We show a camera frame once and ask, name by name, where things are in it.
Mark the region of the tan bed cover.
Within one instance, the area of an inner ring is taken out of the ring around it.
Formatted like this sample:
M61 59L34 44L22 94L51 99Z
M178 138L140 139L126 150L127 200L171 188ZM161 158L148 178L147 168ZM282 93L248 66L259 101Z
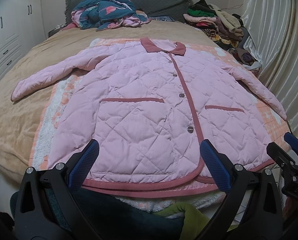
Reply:
M60 70L58 63L89 48L95 39L148 37L183 44L216 47L202 31L180 22L153 20L137 28L61 30L33 47L0 81L0 172L20 182L29 165L42 111L51 98L54 85L75 73L79 66Z

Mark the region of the green garment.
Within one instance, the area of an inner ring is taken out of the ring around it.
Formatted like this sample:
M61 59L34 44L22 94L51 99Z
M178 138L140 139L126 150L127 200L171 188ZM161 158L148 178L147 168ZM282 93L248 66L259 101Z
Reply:
M153 214L164 218L182 215L184 220L180 239L195 239L210 221L210 218L186 202L176 202Z

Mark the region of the orange white fleece blanket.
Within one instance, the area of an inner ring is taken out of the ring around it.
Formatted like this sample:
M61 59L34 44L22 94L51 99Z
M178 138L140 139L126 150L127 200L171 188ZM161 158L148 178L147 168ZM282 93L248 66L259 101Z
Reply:
M77 70L53 85L51 97L43 109L40 124L35 133L29 158L29 165L35 167L37 170L44 170L47 167L51 144L60 118L75 88L80 84L84 75L84 72ZM283 139L284 134L289 131L288 123L256 95L251 93L250 97L262 116L264 127L270 135L271 140L288 152L290 146ZM214 187L209 192L186 197L163 199L117 197L120 201L147 212L161 211L176 202L187 202L200 209L214 205L223 198L224 193L221 193Z

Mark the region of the dark blue floral duvet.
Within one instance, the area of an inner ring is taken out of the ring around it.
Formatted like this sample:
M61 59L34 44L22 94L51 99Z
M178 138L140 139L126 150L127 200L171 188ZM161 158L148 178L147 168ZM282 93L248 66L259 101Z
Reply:
M71 12L72 22L82 30L98 31L119 27L140 27L151 19L138 14L131 0L84 0Z

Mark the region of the white satin curtain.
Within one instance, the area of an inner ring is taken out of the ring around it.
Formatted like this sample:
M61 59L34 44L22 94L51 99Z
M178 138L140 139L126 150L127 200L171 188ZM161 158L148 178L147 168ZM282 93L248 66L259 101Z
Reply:
M260 81L283 105L298 138L298 0L244 0L244 47L261 62Z

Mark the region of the white wardrobe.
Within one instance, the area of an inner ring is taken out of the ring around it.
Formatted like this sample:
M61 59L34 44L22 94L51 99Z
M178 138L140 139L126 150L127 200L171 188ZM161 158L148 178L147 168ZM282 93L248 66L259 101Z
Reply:
M41 0L0 0L0 80L45 39Z

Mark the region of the pile of folded clothes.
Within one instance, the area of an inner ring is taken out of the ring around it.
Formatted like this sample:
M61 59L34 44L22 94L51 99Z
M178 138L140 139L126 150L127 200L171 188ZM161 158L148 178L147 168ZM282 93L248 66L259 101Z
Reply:
M257 75L261 63L243 48L249 37L241 17L230 14L216 5L200 0L189 6L183 15L187 24L199 29L220 48L229 52L247 70Z

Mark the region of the pink quilted jacket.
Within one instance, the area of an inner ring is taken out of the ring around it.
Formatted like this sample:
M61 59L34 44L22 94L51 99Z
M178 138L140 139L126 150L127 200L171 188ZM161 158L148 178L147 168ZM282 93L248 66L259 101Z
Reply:
M73 63L85 75L60 118L47 166L97 140L86 189L136 198L211 191L216 185L199 152L204 139L248 170L272 163L271 137L250 94L282 119L286 113L243 67L149 38L90 47L57 65L69 70Z

